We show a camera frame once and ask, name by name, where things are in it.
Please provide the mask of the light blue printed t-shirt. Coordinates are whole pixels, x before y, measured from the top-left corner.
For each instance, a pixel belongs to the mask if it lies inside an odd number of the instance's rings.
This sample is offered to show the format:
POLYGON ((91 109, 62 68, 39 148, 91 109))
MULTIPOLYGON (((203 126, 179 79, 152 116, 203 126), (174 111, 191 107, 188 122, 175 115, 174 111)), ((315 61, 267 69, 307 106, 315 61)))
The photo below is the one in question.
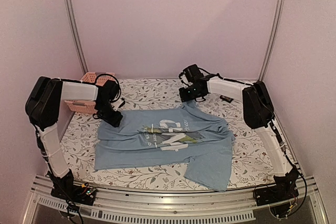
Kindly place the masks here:
POLYGON ((216 191, 227 189, 235 137, 224 118, 201 111, 194 102, 121 114, 118 127, 100 123, 95 170, 186 163, 186 179, 216 191))

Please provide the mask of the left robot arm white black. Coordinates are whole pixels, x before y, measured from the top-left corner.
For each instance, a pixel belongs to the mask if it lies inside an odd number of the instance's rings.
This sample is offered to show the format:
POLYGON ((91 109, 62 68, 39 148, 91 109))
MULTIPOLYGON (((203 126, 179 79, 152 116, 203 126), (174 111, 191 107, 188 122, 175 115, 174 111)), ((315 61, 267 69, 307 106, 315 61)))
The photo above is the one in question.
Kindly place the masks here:
POLYGON ((117 80, 107 80, 99 86, 96 83, 39 77, 27 99, 25 112, 35 129, 37 146, 49 171, 60 179, 71 175, 60 147, 57 125, 60 104, 65 100, 93 102, 96 117, 113 127, 120 125, 122 114, 119 109, 125 104, 117 80))

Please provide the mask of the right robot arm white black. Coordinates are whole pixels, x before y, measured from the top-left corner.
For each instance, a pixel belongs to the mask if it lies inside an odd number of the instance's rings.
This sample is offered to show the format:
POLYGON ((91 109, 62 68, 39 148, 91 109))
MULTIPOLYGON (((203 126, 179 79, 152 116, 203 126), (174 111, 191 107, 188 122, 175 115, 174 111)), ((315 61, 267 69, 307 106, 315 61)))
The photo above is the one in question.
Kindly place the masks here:
POLYGON ((185 68, 179 74, 179 80, 184 84, 179 89, 182 102, 218 94, 242 103, 245 124, 262 140, 274 169, 276 186, 272 188, 271 196, 276 201, 282 201, 290 195, 299 172, 287 155, 286 144, 277 129, 274 106, 265 84, 262 81, 251 84, 223 78, 196 64, 185 68))

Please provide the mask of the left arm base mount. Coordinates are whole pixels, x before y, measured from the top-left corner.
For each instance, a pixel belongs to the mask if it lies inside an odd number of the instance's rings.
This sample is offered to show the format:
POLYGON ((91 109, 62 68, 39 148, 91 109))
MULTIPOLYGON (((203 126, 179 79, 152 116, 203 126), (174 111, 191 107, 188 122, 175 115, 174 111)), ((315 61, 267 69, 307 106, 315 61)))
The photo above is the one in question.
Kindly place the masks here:
POLYGON ((92 206, 96 198, 97 189, 89 186, 88 183, 75 185, 72 182, 64 184, 63 182, 53 182, 51 195, 71 203, 78 203, 92 206))

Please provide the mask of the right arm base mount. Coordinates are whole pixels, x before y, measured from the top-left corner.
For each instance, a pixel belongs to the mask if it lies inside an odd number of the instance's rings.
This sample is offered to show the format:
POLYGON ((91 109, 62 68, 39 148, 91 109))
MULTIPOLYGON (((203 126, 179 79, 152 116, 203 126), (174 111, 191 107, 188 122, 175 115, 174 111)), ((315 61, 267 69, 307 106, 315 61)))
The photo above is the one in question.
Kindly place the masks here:
POLYGON ((308 184, 305 178, 302 178, 304 184, 304 195, 302 201, 299 201, 299 191, 295 186, 288 193, 281 194, 278 186, 265 187, 257 186, 253 190, 253 198, 257 206, 268 206, 273 217, 278 220, 288 219, 301 209, 308 195, 308 184))

